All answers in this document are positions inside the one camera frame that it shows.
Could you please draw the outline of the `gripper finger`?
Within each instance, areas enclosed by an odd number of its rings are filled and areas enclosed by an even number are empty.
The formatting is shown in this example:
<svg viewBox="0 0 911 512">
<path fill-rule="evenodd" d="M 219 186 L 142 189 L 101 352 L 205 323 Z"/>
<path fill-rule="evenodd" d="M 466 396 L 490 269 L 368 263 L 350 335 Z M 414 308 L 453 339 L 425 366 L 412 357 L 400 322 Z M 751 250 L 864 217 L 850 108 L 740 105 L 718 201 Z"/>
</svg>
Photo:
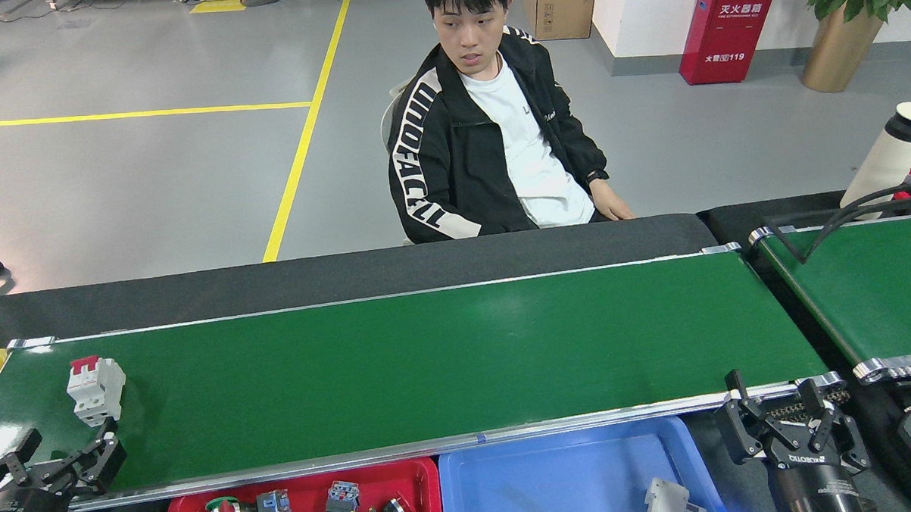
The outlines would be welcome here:
<svg viewBox="0 0 911 512">
<path fill-rule="evenodd" d="M 104 495 L 126 460 L 117 430 L 117 420 L 105 419 L 89 444 L 51 468 L 51 492 L 70 497 Z"/>
<path fill-rule="evenodd" d="M 2 455 L 0 458 L 0 483 L 3 482 L 7 473 L 17 484 L 26 484 L 29 481 L 26 463 L 36 453 L 41 441 L 40 432 L 36 428 L 30 429 L 13 451 Z"/>
<path fill-rule="evenodd" d="M 752 458 L 764 459 L 768 463 L 781 462 L 782 458 L 775 456 L 771 450 L 771 442 L 782 440 L 780 422 L 763 410 L 755 398 L 748 397 L 747 385 L 741 380 L 737 368 L 729 371 L 724 382 L 728 392 L 738 393 L 737 398 L 730 395 L 715 412 L 715 423 L 729 457 L 737 464 Z"/>
<path fill-rule="evenodd" d="M 846 387 L 819 387 L 813 379 L 805 379 L 797 386 L 797 395 L 806 414 L 804 422 L 811 433 L 807 445 L 812 452 L 825 454 L 827 464 L 848 470 L 872 468 L 859 425 L 843 411 L 843 404 L 850 401 Z"/>
</svg>

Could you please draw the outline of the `person's left hand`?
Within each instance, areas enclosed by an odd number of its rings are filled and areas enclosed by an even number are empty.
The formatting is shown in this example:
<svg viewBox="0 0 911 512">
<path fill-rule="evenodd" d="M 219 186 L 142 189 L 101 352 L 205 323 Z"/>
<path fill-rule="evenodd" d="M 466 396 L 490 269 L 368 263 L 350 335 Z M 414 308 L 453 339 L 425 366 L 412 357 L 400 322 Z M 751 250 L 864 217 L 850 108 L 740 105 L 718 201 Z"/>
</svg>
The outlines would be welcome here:
<svg viewBox="0 0 911 512">
<path fill-rule="evenodd" d="M 613 222 L 637 219 L 633 210 L 623 201 L 605 179 L 592 180 L 588 184 L 595 208 Z"/>
</svg>

